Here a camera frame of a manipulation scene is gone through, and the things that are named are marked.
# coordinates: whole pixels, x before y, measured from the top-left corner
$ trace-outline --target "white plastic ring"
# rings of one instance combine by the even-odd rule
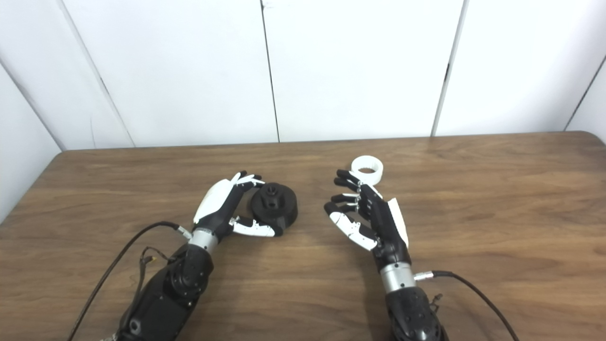
[[[360,169],[363,168],[372,169],[374,172],[362,173],[360,172]],[[357,157],[351,162],[351,172],[356,178],[360,179],[365,184],[374,186],[379,183],[381,177],[383,176],[383,162],[376,157],[363,155],[361,157]]]

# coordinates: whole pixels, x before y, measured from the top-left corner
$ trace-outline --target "wood grain surface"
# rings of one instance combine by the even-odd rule
[[[0,226],[0,340],[64,339],[132,235],[158,220],[190,226],[206,190],[242,169],[291,187],[299,218],[282,237],[219,245],[179,340],[387,340],[373,259],[322,208],[342,192],[335,170],[365,154],[385,165],[377,188],[398,198],[415,271],[469,279],[521,340],[605,338],[606,147],[566,132],[64,152]],[[172,252],[183,242],[169,229],[144,235],[76,338],[115,331],[144,246]],[[509,339],[464,285],[420,285],[444,294],[438,316],[452,341]]]

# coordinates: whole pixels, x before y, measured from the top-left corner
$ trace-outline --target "robotic hand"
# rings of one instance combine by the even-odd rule
[[[193,236],[136,294],[114,339],[174,340],[207,287],[214,268],[211,253],[223,238],[232,232],[262,237],[282,235],[284,225],[263,225],[251,218],[233,216],[244,192],[264,184],[260,176],[242,171],[208,190],[193,219]]]
[[[324,205],[335,225],[353,242],[372,252],[385,287],[387,312],[398,341],[448,341],[444,328],[431,309],[425,292],[416,286],[410,269],[406,225],[394,198],[383,200],[371,185],[348,170],[337,170],[335,184],[355,194],[339,194]],[[370,227],[355,222],[347,212],[357,212]]]

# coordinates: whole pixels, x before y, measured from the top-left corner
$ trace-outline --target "cable connector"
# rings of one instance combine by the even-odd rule
[[[437,294],[433,297],[433,300],[431,300],[431,303],[429,303],[429,307],[433,308],[433,313],[437,314],[438,313],[438,309],[440,309],[440,306],[438,305],[438,301],[442,299],[442,294]]]
[[[426,280],[426,279],[432,279],[433,278],[433,272],[431,271],[425,271],[425,272],[419,272],[418,274],[415,274],[415,281],[422,281],[422,280]]]
[[[191,232],[189,232],[188,230],[186,230],[183,226],[179,226],[179,228],[177,229],[177,232],[179,232],[180,234],[182,234],[183,237],[185,237],[187,240],[191,239]]]

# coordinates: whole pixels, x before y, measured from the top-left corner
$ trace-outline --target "white wall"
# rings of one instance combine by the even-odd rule
[[[278,141],[259,1],[64,1],[135,145]]]
[[[0,66],[0,222],[59,147]]]
[[[440,98],[438,135],[563,130],[606,56],[606,1],[468,0],[457,40],[462,3],[0,0],[0,213],[58,152],[52,137],[88,149],[276,142],[278,128],[282,141],[429,136]],[[569,130],[604,139],[605,78]]]
[[[132,147],[59,4],[0,0],[0,60],[64,149]]]
[[[602,65],[566,130],[584,130],[606,143],[606,67]]]
[[[264,4],[281,141],[429,136],[462,0]]]
[[[563,130],[606,55],[606,1],[471,0],[438,135]]]

